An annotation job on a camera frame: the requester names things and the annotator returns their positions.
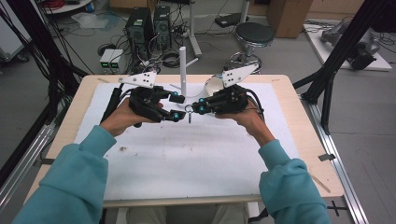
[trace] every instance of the round stool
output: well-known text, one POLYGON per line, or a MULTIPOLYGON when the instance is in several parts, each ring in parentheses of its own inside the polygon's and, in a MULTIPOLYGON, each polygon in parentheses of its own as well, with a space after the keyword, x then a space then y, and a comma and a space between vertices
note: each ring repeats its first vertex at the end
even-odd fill
POLYGON ((270 27, 256 22, 243 22, 236 26, 236 38, 247 46, 245 52, 237 52, 231 56, 229 65, 232 69, 257 63, 259 67, 253 72, 262 69, 262 60, 253 54, 255 47, 264 48, 271 45, 274 33, 270 27))

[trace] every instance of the person's leg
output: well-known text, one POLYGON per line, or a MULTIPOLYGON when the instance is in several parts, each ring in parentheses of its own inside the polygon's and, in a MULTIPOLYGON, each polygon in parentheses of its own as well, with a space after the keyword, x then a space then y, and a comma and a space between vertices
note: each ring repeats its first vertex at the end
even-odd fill
POLYGON ((244 203, 219 204, 212 224, 247 224, 248 216, 244 203))
POLYGON ((128 224, 165 224, 166 208, 157 207, 132 207, 126 214, 128 224))

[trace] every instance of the long-sleeve shirt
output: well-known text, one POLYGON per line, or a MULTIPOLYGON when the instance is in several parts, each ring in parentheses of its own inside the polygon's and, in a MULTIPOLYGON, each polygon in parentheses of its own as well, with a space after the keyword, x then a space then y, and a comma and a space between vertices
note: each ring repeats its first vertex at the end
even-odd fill
MULTIPOLYGON (((116 143, 94 126, 80 144, 65 146, 13 223, 94 223, 101 217, 107 179, 105 153, 116 143)), ((306 165, 291 160, 279 141, 259 149, 262 200, 276 223, 330 223, 306 165)))

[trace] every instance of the floor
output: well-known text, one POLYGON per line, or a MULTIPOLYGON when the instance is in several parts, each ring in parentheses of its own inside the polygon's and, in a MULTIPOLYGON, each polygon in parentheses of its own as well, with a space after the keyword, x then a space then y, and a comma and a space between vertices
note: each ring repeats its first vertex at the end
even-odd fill
MULTIPOLYGON (((205 12, 203 5, 198 9, 205 12)), ((108 43, 113 35, 122 34, 124 21, 118 17, 109 17, 110 26, 106 29, 82 30, 75 23, 70 24, 70 16, 65 13, 57 17, 61 27, 66 30, 65 38, 76 50, 78 55, 95 74, 101 74, 100 56, 97 49, 108 43)), ((211 27, 214 15, 199 16, 196 19, 196 30, 206 31, 211 27)), ((264 17, 251 16, 252 21, 266 24, 264 17)), ((212 25, 211 32, 227 33, 227 28, 220 29, 212 25)), ((241 49, 232 34, 213 36, 197 35, 203 52, 202 58, 188 67, 188 74, 217 74, 223 69, 228 58, 241 49)), ((191 45, 185 40, 189 62, 194 58, 191 45)), ((284 74, 291 82, 311 75, 321 67, 320 60, 305 34, 296 39, 276 38, 271 47, 256 49, 264 62, 261 71, 265 74, 284 74)), ((386 49, 380 55, 394 67, 396 55, 386 49)), ((74 63, 86 69, 84 64, 72 54, 74 63)), ((177 74, 178 69, 163 68, 161 74, 177 74)), ((396 215, 396 71, 352 71, 340 69, 333 87, 332 109, 330 115, 330 131, 346 167, 349 178, 357 192, 364 212, 372 223, 395 223, 396 215)), ((13 149, 27 133, 35 119, 47 103, 48 83, 35 63, 12 62, 0 67, 0 148, 3 165, 13 149)), ((297 90, 303 93, 307 86, 297 90)), ((37 167, 32 167, 14 197, 0 215, 0 223, 10 223, 22 206, 23 199, 34 180, 37 167)), ((343 198, 326 199, 338 207, 346 206, 343 198)), ((211 213, 210 207, 171 207, 168 209, 170 223, 191 222, 194 216, 205 220, 205 213, 211 213)), ((329 210, 332 223, 353 223, 348 211, 329 210)), ((114 221, 115 210, 109 211, 108 223, 114 221)), ((273 223, 267 218, 261 223, 273 223)))

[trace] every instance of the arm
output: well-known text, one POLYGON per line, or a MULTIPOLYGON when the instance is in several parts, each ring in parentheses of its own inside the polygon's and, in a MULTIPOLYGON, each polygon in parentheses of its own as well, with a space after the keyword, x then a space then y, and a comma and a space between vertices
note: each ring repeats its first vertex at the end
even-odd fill
POLYGON ((107 180, 105 153, 114 136, 150 120, 137 116, 125 99, 80 144, 65 146, 13 223, 99 223, 107 180))
POLYGON ((238 114, 217 115, 244 126, 261 146, 259 153, 268 168, 260 180, 260 193, 276 223, 330 223, 326 204, 320 197, 306 165, 291 160, 275 140, 253 103, 238 114))

